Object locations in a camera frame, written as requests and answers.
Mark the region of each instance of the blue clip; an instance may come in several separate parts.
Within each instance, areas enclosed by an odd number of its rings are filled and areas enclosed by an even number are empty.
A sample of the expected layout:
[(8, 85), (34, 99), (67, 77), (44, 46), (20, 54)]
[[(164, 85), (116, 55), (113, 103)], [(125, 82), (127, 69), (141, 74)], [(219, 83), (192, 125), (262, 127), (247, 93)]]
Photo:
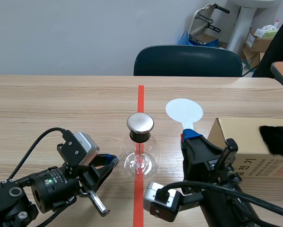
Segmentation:
[(106, 159), (105, 159), (105, 166), (106, 165), (109, 165), (110, 164), (110, 162), (113, 160), (113, 158), (111, 157), (111, 155), (110, 154), (107, 154), (107, 157), (106, 157)]
[(183, 135), (184, 135), (184, 143), (186, 142), (187, 139), (197, 138), (197, 137), (203, 136), (202, 134), (198, 134), (197, 132), (195, 132), (192, 129), (183, 130)]

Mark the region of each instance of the red tape line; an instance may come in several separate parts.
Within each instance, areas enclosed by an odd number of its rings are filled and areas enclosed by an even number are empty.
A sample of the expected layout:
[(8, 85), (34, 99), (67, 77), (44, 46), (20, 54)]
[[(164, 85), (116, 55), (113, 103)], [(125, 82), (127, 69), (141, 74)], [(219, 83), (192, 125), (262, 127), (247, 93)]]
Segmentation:
[[(144, 85), (138, 86), (137, 112), (144, 112)], [(139, 153), (139, 145), (136, 144), (136, 155)], [(133, 227), (143, 227), (143, 172), (137, 171), (134, 180), (134, 208)]]

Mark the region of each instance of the black fur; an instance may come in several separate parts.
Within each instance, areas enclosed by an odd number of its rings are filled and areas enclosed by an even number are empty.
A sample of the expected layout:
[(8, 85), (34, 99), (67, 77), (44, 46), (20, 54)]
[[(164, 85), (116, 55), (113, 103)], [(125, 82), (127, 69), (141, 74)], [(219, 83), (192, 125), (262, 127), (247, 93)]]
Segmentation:
[(283, 156), (283, 126), (260, 126), (259, 131), (270, 153)]

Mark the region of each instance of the glass bottle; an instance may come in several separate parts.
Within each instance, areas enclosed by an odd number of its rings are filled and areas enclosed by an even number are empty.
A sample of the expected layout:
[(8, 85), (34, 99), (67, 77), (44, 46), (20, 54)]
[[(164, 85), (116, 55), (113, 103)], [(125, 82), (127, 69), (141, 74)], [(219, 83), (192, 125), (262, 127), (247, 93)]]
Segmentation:
[(127, 120), (130, 130), (120, 146), (120, 168), (125, 175), (152, 176), (159, 167), (159, 144), (150, 131), (154, 127), (153, 118), (146, 113), (134, 113)]

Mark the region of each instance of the chair backrest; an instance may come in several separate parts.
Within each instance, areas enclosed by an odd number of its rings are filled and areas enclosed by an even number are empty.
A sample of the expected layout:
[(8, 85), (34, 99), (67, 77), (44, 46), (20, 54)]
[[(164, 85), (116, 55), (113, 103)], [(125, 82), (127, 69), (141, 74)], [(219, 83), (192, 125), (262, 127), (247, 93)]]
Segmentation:
[(166, 45), (143, 49), (135, 76), (241, 77), (242, 64), (233, 52), (202, 46)]

